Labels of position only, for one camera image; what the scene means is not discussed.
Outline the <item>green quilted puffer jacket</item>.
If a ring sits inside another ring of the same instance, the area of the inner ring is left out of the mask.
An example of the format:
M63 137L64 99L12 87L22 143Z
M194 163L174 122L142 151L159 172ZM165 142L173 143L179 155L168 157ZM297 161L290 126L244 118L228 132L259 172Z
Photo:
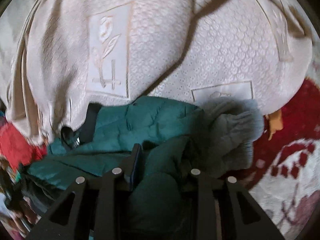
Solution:
M191 212L185 183L188 171L199 167L208 152L209 122L195 105L176 100L141 97L126 106L91 104L77 130L61 129L47 156L22 174L23 193L40 214L79 176L99 178L120 165L137 144L142 159L141 180L119 220L122 238L173 239L183 236Z

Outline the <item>floral plush bed blanket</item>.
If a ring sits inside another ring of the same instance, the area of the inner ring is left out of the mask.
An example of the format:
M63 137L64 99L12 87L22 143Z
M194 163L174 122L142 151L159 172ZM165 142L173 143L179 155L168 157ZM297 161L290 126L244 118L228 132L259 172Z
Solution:
M252 166L236 177L285 239L296 239L319 203L319 59L281 109L283 129L269 124L254 143Z

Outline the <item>grey knit sweater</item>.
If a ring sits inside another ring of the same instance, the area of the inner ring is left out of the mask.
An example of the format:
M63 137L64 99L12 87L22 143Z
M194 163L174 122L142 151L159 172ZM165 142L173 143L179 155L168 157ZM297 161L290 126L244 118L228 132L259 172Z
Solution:
M264 117L253 99L210 99L201 105L209 129L203 170L213 178L248 169L253 163L253 142L264 130Z

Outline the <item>red heart-shaped ruffled pillow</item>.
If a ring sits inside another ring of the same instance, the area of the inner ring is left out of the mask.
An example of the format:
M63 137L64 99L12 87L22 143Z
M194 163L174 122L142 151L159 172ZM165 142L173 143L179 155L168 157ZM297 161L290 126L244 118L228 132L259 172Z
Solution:
M14 172L18 170L20 164L29 165L43 159L46 155L45 145L28 144L13 124L7 122L1 127L1 156L7 159Z

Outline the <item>cream embossed satin bedspread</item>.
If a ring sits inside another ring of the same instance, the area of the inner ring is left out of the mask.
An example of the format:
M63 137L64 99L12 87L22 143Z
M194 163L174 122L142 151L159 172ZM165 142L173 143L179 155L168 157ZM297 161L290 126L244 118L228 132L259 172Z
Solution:
M9 0L1 102L34 145L80 127L89 103L153 95L202 105L297 93L319 40L297 0Z

